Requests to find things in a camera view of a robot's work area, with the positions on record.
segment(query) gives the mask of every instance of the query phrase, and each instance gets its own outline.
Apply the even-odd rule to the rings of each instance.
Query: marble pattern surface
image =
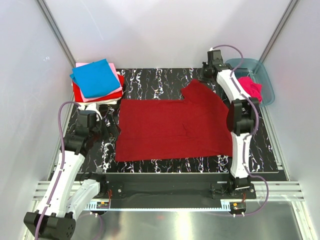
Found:
[[[181,99],[181,88],[186,87],[192,79],[201,80],[200,68],[143,68],[118,71],[125,78],[127,99]],[[214,83],[208,85],[228,105],[229,101],[222,88]],[[99,110],[103,116],[109,111],[113,113],[116,121],[119,120],[119,105],[102,105]],[[76,119],[77,110],[73,108],[67,131],[72,129]],[[275,156],[260,113],[259,120],[259,130],[250,144],[250,170],[277,172]],[[110,142],[97,142],[79,172],[95,172],[97,167],[101,167],[105,173],[214,173],[227,172],[231,164],[231,158],[225,155],[115,162],[115,142],[114,138],[111,138]]]

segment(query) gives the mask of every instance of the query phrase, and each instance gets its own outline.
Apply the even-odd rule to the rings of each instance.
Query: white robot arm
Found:
[[[256,116],[247,99],[250,99],[256,108],[259,106],[259,101],[257,98],[251,98],[242,88],[231,66],[224,63],[220,50],[211,48],[207,55],[208,61],[203,62],[203,76],[216,81],[230,101],[226,124],[231,132],[233,149],[228,193],[233,196],[240,190],[245,191],[251,187],[251,179],[244,166],[249,168],[249,148],[252,138],[249,133],[255,126]]]
[[[81,187],[70,196],[76,175],[88,151],[99,140],[108,140],[109,132],[95,103],[79,107],[73,133],[63,138],[64,151],[59,154],[56,170],[49,187],[35,212],[27,212],[24,224],[34,236],[51,240],[70,240],[76,220],[94,197],[103,198],[108,191],[104,174],[89,173]]]

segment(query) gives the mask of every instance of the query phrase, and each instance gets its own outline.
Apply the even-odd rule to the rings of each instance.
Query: red garment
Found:
[[[249,76],[242,76],[238,79],[238,82],[241,84],[243,89],[249,94],[252,98],[257,98],[259,103],[262,102],[261,89],[262,85],[254,83]]]
[[[121,75],[118,75],[118,77],[119,77],[119,81],[120,81],[121,86],[123,86],[124,83],[125,83],[125,77],[121,76]],[[80,88],[78,87],[78,85],[75,84],[74,82],[72,82],[72,87],[73,87],[75,101],[78,102],[78,103],[83,103],[84,101],[82,100]],[[121,90],[121,91],[112,93],[112,94],[107,95],[107,96],[102,96],[102,97],[100,97],[98,99],[95,99],[95,100],[87,101],[87,103],[95,103],[95,102],[99,102],[99,101],[117,99],[117,98],[121,98],[122,95],[123,95],[123,92]]]
[[[220,97],[195,79],[181,93],[183,100],[122,100],[116,161],[232,156]]]

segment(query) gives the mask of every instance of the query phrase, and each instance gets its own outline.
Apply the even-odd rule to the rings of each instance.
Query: blue plastic bin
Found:
[[[230,64],[233,68],[236,67],[241,61],[241,58],[229,59],[225,63]],[[244,58],[242,65],[234,72],[236,78],[251,77],[252,81],[261,84],[262,102],[260,107],[272,104],[275,101],[275,93],[272,88],[268,73],[265,66],[258,60],[251,58]]]

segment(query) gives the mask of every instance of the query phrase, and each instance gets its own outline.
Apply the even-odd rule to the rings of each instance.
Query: white wall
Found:
[[[270,114],[289,174],[300,182],[320,236],[319,12],[318,0],[300,1],[265,67],[275,93]]]
[[[201,67],[219,44],[259,59],[289,1],[46,0],[78,62],[119,68]]]
[[[36,1],[0,1],[0,23],[0,234],[17,240],[52,163],[71,66]]]

